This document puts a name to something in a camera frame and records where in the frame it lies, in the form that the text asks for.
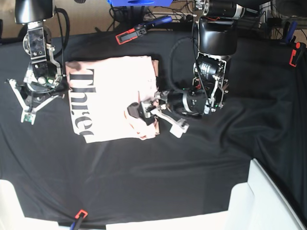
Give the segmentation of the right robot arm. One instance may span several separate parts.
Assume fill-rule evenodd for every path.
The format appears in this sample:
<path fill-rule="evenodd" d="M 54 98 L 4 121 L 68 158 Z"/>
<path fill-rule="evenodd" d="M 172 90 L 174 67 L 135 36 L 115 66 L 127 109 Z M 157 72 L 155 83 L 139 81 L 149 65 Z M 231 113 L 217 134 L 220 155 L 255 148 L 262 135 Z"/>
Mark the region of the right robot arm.
<path fill-rule="evenodd" d="M 53 16 L 63 15 L 65 26 L 59 24 L 61 49 L 55 51 L 51 31 L 44 21 Z M 15 22 L 27 27 L 23 38 L 23 48 L 30 57 L 24 82 L 17 86 L 24 103 L 34 108 L 48 99 L 62 96 L 67 90 L 64 57 L 70 35 L 70 19 L 63 8 L 58 8 L 52 0 L 17 0 L 15 2 Z"/>

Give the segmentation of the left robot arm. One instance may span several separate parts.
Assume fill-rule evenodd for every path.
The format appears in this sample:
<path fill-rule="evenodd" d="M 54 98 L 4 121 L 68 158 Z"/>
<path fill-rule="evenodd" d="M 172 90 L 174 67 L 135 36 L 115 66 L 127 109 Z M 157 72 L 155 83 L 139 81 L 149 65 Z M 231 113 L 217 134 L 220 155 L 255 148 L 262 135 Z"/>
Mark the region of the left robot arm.
<path fill-rule="evenodd" d="M 226 0 L 197 0 L 202 11 L 192 24 L 192 35 L 179 39 L 169 54 L 168 83 L 170 89 L 156 92 L 154 97 L 128 106 L 128 114 L 147 125 L 159 117 L 180 128 L 188 119 L 201 119 L 224 105 L 231 56 L 237 49 L 237 21 L 245 7 Z M 173 55 L 184 41 L 192 42 L 194 57 L 192 86 L 180 88 L 173 78 Z"/>

